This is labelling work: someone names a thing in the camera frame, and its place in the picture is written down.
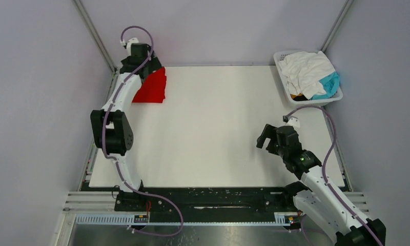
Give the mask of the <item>red t shirt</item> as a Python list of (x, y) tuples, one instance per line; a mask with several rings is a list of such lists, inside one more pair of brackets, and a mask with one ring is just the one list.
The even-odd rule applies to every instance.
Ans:
[(162, 67), (146, 78), (142, 87), (134, 96), (132, 103), (163, 103), (166, 98), (166, 85), (166, 68)]

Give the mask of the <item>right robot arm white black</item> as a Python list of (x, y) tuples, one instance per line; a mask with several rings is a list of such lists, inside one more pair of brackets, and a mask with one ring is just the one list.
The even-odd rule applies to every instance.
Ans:
[(334, 245), (385, 245), (386, 227), (380, 219), (363, 213), (332, 182), (325, 164), (303, 149), (293, 126), (266, 124), (256, 147), (281, 157), (298, 181), (285, 187), (282, 206), (302, 211), (315, 222)]

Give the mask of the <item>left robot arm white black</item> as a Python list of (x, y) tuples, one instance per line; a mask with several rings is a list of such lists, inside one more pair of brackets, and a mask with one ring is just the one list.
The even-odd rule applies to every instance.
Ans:
[(119, 177), (119, 189), (130, 193), (127, 204), (142, 210), (147, 198), (140, 190), (142, 179), (133, 164), (131, 148), (134, 134), (127, 118), (134, 96), (146, 78), (161, 67), (153, 48), (145, 43), (126, 45), (128, 56), (119, 71), (112, 94), (99, 110), (90, 114), (95, 145), (113, 163)]

